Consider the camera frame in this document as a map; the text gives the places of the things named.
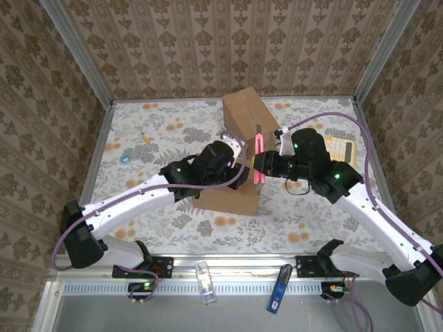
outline patterned wall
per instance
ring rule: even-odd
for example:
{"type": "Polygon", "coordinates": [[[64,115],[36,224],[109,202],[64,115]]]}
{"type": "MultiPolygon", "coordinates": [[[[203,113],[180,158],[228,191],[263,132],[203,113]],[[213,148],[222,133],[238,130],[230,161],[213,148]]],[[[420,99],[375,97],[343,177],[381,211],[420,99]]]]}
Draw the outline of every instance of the patterned wall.
{"type": "Polygon", "coordinates": [[[442,0],[420,2],[363,110],[398,215],[443,243],[442,0]]]}
{"type": "Polygon", "coordinates": [[[398,0],[62,0],[115,99],[351,95],[398,0]]]}
{"type": "Polygon", "coordinates": [[[0,330],[27,331],[103,109],[38,1],[0,1],[0,330]]]}

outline box lid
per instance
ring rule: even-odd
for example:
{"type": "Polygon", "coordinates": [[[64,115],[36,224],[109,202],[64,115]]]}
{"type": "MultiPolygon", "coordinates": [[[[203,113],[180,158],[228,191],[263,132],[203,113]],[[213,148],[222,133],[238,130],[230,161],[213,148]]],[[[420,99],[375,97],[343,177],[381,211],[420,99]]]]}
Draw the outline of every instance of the box lid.
{"type": "Polygon", "coordinates": [[[280,127],[252,86],[225,95],[222,100],[224,112],[230,113],[245,140],[255,137],[258,124],[262,126],[262,133],[270,133],[280,127]]]}

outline floral wallpaper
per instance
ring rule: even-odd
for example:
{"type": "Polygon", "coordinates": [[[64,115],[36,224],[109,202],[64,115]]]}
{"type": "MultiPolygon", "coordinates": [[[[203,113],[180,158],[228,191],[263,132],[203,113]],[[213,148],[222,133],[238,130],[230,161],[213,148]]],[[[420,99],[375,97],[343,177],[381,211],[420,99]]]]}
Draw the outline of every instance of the floral wallpaper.
{"type": "MultiPolygon", "coordinates": [[[[337,111],[355,116],[349,99],[312,100],[264,98],[275,119],[291,125],[314,114],[337,111]]],[[[221,98],[119,102],[92,201],[101,201],[140,185],[174,160],[199,153],[218,139],[223,129],[221,98]],[[136,123],[150,139],[143,141],[136,123]]],[[[324,136],[356,143],[356,169],[363,171],[365,148],[356,126],[339,117],[323,117],[306,124],[324,136]]],[[[377,184],[370,175],[377,193],[377,184]]],[[[307,189],[305,181],[287,183],[293,194],[307,189]]],[[[191,199],[147,211],[112,233],[126,241],[143,241],[156,254],[254,254],[317,252],[337,238],[357,248],[382,251],[381,246],[349,214],[310,192],[291,196],[284,181],[267,178],[257,216],[195,208],[191,199]]]]}
{"type": "Polygon", "coordinates": [[[38,1],[0,1],[0,330],[29,331],[104,111],[38,1]]]}
{"type": "Polygon", "coordinates": [[[399,0],[62,0],[116,100],[352,95],[399,0]]]}
{"type": "Polygon", "coordinates": [[[443,243],[443,1],[420,1],[363,110],[398,215],[443,243]]]}

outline blue lighter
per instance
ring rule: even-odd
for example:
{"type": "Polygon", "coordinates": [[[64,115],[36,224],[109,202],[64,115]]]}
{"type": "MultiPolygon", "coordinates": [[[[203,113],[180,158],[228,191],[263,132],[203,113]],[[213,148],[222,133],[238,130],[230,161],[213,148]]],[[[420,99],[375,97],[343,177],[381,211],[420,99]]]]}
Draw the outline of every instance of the blue lighter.
{"type": "Polygon", "coordinates": [[[288,286],[289,278],[292,274],[292,265],[286,264],[280,269],[278,274],[277,282],[275,283],[274,289],[272,291],[271,299],[268,303],[267,311],[272,313],[277,313],[278,308],[280,308],[280,303],[282,303],[284,292],[288,286]]]}

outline table surface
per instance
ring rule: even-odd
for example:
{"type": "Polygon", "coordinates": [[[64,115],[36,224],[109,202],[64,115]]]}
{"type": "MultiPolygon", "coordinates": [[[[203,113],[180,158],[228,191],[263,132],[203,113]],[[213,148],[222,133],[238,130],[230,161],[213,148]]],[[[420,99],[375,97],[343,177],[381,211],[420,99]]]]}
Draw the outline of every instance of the table surface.
{"type": "MultiPolygon", "coordinates": [[[[314,114],[338,111],[355,117],[349,99],[266,99],[281,125],[291,125],[314,114]]],[[[155,175],[160,168],[189,154],[199,153],[224,128],[222,101],[168,100],[128,102],[115,106],[111,130],[102,156],[92,201],[123,192],[155,175]],[[151,143],[146,144],[135,122],[151,143]],[[130,161],[122,163],[120,157],[130,161]]],[[[345,118],[326,116],[302,127],[323,135],[353,140],[356,169],[363,172],[365,147],[359,129],[345,118]]],[[[370,171],[371,186],[378,188],[370,171]]],[[[288,182],[294,193],[307,183],[288,182]]],[[[128,241],[141,240],[155,254],[255,254],[316,252],[330,239],[357,248],[383,248],[349,214],[313,192],[291,196],[282,179],[266,178],[257,216],[240,216],[193,208],[190,199],[165,206],[121,225],[112,234],[128,241]]]]}

